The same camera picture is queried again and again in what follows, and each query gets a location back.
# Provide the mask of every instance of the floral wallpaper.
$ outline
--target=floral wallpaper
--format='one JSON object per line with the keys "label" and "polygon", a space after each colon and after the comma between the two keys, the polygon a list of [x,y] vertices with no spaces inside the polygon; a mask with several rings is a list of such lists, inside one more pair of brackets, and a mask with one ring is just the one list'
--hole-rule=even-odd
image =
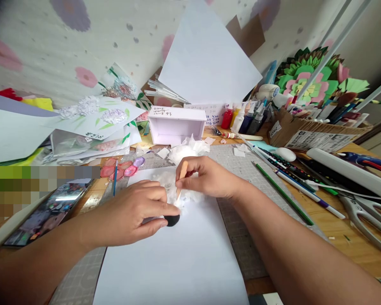
{"label": "floral wallpaper", "polygon": [[[266,42],[250,59],[262,74],[275,59],[282,60],[306,46],[317,47],[344,2],[205,1],[224,25],[237,15],[243,27],[260,15]],[[99,94],[98,79],[114,62],[142,87],[163,65],[187,3],[3,0],[0,89],[12,87],[50,97],[55,108],[60,108],[85,95]],[[355,9],[349,7],[348,14]],[[344,22],[333,31],[327,45],[333,44]]]}

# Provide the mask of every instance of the sticker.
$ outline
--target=sticker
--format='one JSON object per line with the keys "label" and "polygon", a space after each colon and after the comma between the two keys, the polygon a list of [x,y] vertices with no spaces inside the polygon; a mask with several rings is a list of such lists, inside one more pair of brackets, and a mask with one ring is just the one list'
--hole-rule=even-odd
{"label": "sticker", "polygon": [[277,121],[270,130],[270,138],[272,138],[278,131],[282,129],[281,124]]}
{"label": "sticker", "polygon": [[309,150],[316,147],[327,153],[334,153],[352,142],[358,136],[359,135],[353,134],[346,135],[299,130],[285,147],[296,150]]}

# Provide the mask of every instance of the glue gun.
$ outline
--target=glue gun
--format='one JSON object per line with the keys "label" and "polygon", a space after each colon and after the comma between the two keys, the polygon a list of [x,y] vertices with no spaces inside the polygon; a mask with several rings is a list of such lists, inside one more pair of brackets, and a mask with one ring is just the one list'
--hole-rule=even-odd
{"label": "glue gun", "polygon": [[346,161],[349,161],[361,166],[369,166],[381,171],[381,160],[375,157],[371,157],[368,155],[360,155],[353,152],[342,152],[342,153],[338,153],[338,155]]}

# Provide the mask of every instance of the green pencil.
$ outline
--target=green pencil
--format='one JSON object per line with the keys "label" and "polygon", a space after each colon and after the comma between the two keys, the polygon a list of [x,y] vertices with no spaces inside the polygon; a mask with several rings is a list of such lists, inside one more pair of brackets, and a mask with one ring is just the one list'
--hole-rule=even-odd
{"label": "green pencil", "polygon": [[286,201],[293,207],[293,209],[302,217],[302,219],[305,221],[307,225],[314,225],[312,220],[309,219],[308,216],[292,201],[292,199],[289,198],[289,196],[282,190],[282,188],[279,187],[279,185],[272,180],[272,178],[261,168],[260,165],[257,163],[254,163],[255,166],[259,169],[259,171],[264,175],[265,178],[274,186],[274,188],[285,198]]}

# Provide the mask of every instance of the white pole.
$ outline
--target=white pole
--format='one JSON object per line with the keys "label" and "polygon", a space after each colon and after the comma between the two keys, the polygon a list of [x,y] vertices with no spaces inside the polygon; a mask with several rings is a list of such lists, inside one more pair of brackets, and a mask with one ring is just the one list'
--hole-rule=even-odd
{"label": "white pole", "polygon": [[336,18],[333,20],[331,26],[329,27],[329,29],[327,30],[325,36],[323,37],[322,41],[320,42],[319,47],[323,46],[323,44],[325,43],[326,39],[329,37],[330,33],[333,31],[334,27],[339,22],[340,18],[343,16],[343,14],[346,11],[346,8],[349,6],[350,2],[351,2],[351,0],[346,0],[346,2],[344,2],[344,4],[343,4],[342,8],[340,9],[339,13],[337,14]]}
{"label": "white pole", "polygon": [[360,111],[364,106],[366,106],[369,102],[375,99],[381,93],[381,86],[379,86],[373,93],[371,93],[366,99],[364,99],[360,105],[353,109],[353,112]]}
{"label": "white pole", "polygon": [[320,73],[320,71],[324,68],[324,66],[328,63],[328,61],[332,58],[334,55],[334,52],[337,50],[337,48],[341,45],[344,38],[348,35],[350,30],[353,28],[357,20],[361,17],[361,15],[364,13],[367,6],[370,4],[371,0],[364,0],[364,2],[360,5],[359,9],[356,11],[356,13],[353,15],[351,20],[348,22],[346,27],[344,28],[343,32],[341,32],[339,38],[335,41],[333,46],[330,48],[330,50],[327,52],[324,59],[320,62],[319,66],[316,68],[316,70],[312,73],[311,77],[309,77],[307,83],[303,86],[301,91],[298,94],[298,100],[302,97],[304,92],[309,88],[310,85],[312,85],[313,81],[317,77],[317,75]]}

